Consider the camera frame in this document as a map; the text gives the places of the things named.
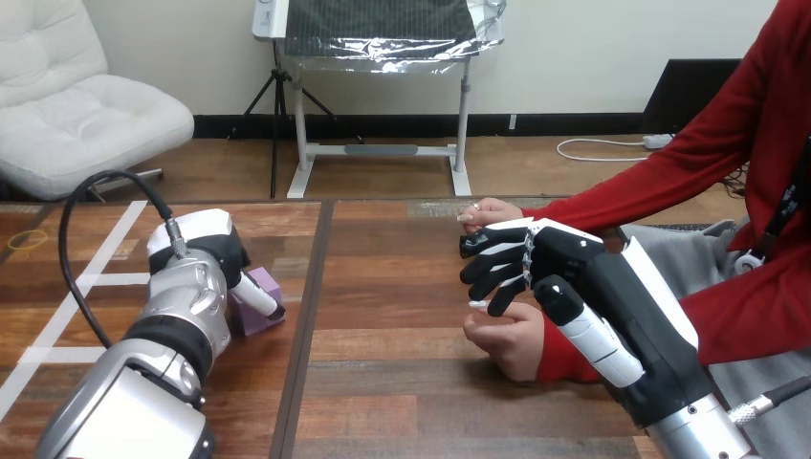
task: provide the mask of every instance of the tripod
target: tripod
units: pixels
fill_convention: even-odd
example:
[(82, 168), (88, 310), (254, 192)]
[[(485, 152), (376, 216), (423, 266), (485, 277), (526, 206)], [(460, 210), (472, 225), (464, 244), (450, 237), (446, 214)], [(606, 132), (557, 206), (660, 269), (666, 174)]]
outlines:
[[(248, 118), (248, 115), (251, 114), (251, 110), (253, 107), (256, 106), (256, 103), (265, 95), (265, 91), (271, 86), (271, 83), (275, 81), (275, 101), (274, 101), (274, 143), (273, 148), (271, 150), (271, 199), (275, 198), (276, 196), (276, 158), (278, 154), (278, 138), (279, 138), (279, 112), (281, 113), (281, 117), (284, 120), (285, 124), (282, 124), (282, 128), (287, 123), (287, 107), (284, 103), (284, 83), (285, 81), (292, 82), (293, 78), (290, 77), (286, 71), (281, 68), (281, 60), (278, 56), (278, 49), (276, 47), (276, 42), (274, 41), (274, 69), (271, 70), (271, 77), (268, 78), (268, 81), (262, 86), (261, 91), (259, 94), (253, 98), (253, 102), (251, 105), (248, 106), (248, 110), (242, 115), (242, 117), (234, 124), (233, 128), (230, 131), (230, 135), (228, 135), (227, 140), (235, 139), (237, 129), (245, 122)], [(330, 121), (335, 122), (337, 118), (329, 108), (326, 107), (320, 100), (318, 100), (315, 96), (310, 94), (304, 88), (301, 88), (302, 94), (306, 96), (309, 100), (311, 100), (315, 105), (318, 106), (330, 119)]]

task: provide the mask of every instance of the white chair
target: white chair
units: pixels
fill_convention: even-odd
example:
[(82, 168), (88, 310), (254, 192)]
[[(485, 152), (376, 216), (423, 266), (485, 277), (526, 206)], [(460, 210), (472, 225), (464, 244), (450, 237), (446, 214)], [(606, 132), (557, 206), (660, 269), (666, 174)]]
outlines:
[(181, 102), (106, 72), (81, 0), (0, 0), (0, 181), (54, 200), (191, 139)]

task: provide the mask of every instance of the red sleeve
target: red sleeve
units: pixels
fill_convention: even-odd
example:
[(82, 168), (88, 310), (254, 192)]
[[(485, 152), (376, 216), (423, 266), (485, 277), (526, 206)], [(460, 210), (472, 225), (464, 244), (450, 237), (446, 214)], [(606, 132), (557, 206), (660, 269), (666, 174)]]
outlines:
[[(587, 231), (613, 228), (686, 201), (744, 164), (771, 69), (782, 51), (781, 37), (804, 8), (798, 0), (778, 2), (718, 96), (667, 148), (577, 196), (523, 209), (524, 215)], [(807, 266), (792, 272), (784, 263), (775, 260), (682, 301), (698, 332), (703, 363), (755, 358), (809, 343), (811, 318), (803, 301), (811, 304), (811, 273)], [(596, 381), (597, 372), (558, 328), (548, 319), (545, 325), (537, 379)]]
[(586, 231), (613, 228), (682, 203), (746, 163), (784, 16), (778, 6), (718, 95), (666, 148), (577, 196), (523, 209), (524, 216)]

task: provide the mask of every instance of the wooden table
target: wooden table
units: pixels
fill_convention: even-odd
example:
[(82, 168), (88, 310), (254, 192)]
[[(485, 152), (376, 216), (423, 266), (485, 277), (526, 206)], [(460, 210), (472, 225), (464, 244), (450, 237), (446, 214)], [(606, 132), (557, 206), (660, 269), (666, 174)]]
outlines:
[[(466, 203), (173, 207), (178, 215), (231, 212), (254, 266), (272, 273), (289, 311), (285, 324), (236, 340), (214, 364), (204, 412), (216, 457), (658, 457), (601, 386), (507, 382), (465, 340), (469, 308), (453, 216)], [(114, 248), (88, 294), (113, 340), (143, 306), (145, 240), (159, 224), (152, 208), (137, 207), (85, 206), (72, 220), (77, 275)], [(9, 387), (22, 388), (0, 422), (0, 457), (32, 455), (45, 423), (100, 352), (65, 299), (60, 213), (44, 207), (40, 223), (29, 225), (50, 238), (7, 253), (0, 265), (0, 406), (15, 395)], [(134, 224), (111, 241), (127, 215)], [(112, 275), (127, 273), (141, 274)]]

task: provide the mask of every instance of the robotic arm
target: robotic arm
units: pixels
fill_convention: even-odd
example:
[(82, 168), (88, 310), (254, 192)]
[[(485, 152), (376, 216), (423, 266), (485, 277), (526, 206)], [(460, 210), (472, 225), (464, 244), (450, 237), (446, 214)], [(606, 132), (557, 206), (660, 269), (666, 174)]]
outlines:
[(602, 375), (634, 423), (668, 458), (744, 457), (750, 447), (697, 357), (698, 336), (645, 251), (609, 253), (591, 234), (521, 219), (462, 236), (471, 306), (496, 286), (501, 316), (529, 288), (543, 312)]
[(228, 293), (268, 319), (285, 310), (243, 271), (250, 260), (223, 210), (169, 219), (146, 248), (146, 306), (50, 421), (37, 458), (211, 457), (199, 410), (230, 342)]

